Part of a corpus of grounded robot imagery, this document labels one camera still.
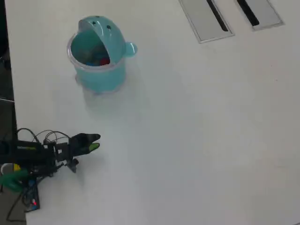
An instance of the red object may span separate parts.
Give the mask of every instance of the red object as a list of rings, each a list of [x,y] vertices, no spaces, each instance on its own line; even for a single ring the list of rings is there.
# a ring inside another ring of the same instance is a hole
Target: red object
[[[103,58],[103,59],[100,60],[100,65],[101,65],[101,66],[104,66],[104,65],[109,64],[110,62],[111,62],[111,61],[110,61],[109,58]]]

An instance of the black cable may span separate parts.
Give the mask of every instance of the black cable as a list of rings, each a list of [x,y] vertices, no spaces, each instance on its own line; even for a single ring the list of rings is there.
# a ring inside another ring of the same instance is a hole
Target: black cable
[[[57,141],[57,140],[59,140],[61,138],[68,138],[68,137],[59,137],[59,138],[54,139],[52,142]]]
[[[32,130],[30,130],[30,129],[28,129],[28,128],[20,128],[20,129],[17,130],[16,133],[18,134],[21,130],[28,130],[28,131],[32,134],[32,136],[34,137],[34,139],[36,140],[36,142],[37,142],[37,143],[41,143],[41,142],[38,140],[37,136],[32,132]]]
[[[37,134],[37,137],[38,137],[41,133],[46,132],[46,131],[51,131],[51,132],[53,132],[53,130],[43,130],[43,131],[41,131],[41,132],[39,132],[39,133]]]
[[[10,219],[10,218],[9,218],[10,215],[11,215],[11,213],[12,213],[12,211],[14,210],[15,206],[17,205],[18,201],[20,200],[22,194],[23,194],[23,192],[21,192],[21,193],[19,194],[19,196],[16,198],[14,204],[11,206],[11,208],[10,208],[10,210],[9,210],[7,216],[6,216],[6,221],[8,221],[8,222],[23,222],[23,223],[26,223],[26,220]]]
[[[53,134],[53,133],[59,133],[59,134],[62,134],[62,135],[66,136],[67,138],[70,139],[70,137],[69,137],[68,135],[66,135],[65,133],[60,132],[60,131],[52,131],[52,132],[48,133],[48,134],[46,135],[45,138],[48,138],[48,136],[51,135],[51,134]]]

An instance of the lid handle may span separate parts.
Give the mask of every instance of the lid handle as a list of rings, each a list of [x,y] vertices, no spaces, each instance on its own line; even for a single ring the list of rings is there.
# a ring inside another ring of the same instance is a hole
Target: lid handle
[[[137,46],[132,42],[125,43],[125,55],[127,57],[134,56],[137,52]]]

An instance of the yellow component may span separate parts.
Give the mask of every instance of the yellow component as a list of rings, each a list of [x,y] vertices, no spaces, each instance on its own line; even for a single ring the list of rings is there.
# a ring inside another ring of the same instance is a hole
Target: yellow component
[[[18,164],[14,164],[14,171],[21,170],[20,166]]]

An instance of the robotic arm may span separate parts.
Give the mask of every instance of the robotic arm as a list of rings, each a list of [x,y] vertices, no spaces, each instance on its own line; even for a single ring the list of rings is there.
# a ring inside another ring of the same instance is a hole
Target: robotic arm
[[[75,173],[79,162],[74,157],[90,154],[96,150],[100,144],[93,142],[99,140],[100,137],[99,134],[80,133],[69,138],[65,143],[48,140],[44,143],[19,140],[0,141],[0,164],[14,163],[21,168],[13,173],[2,175],[0,185],[15,192],[28,192],[32,186],[37,186],[37,180],[47,176],[52,177],[63,165]]]

